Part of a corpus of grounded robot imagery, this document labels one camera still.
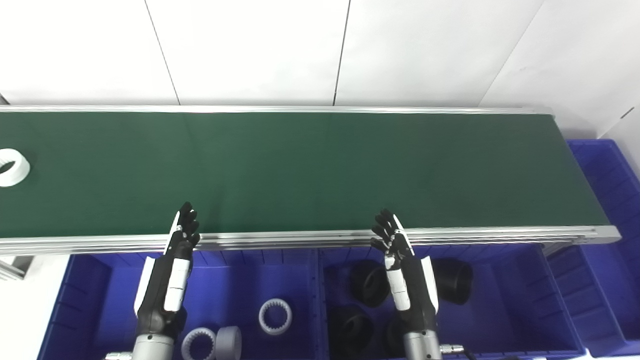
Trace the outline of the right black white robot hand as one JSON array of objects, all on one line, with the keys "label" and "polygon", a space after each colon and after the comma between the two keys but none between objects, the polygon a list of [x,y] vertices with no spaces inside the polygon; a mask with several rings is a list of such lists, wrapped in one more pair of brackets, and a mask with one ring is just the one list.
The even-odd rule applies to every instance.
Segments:
[{"label": "right black white robot hand", "polygon": [[371,246],[383,254],[384,268],[395,308],[405,333],[437,330],[439,299],[432,260],[416,256],[398,217],[384,208],[375,215]]}]

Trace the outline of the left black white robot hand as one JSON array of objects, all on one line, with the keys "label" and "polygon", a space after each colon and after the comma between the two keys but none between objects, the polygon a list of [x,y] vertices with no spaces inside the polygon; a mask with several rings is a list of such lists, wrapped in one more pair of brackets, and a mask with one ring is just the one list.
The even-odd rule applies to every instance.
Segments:
[{"label": "left black white robot hand", "polygon": [[183,203],[174,216],[162,255],[148,258],[150,266],[141,276],[141,285],[146,288],[134,304],[137,337],[176,340],[185,328],[183,300],[194,267],[194,250],[201,240],[197,215],[192,203]]}]

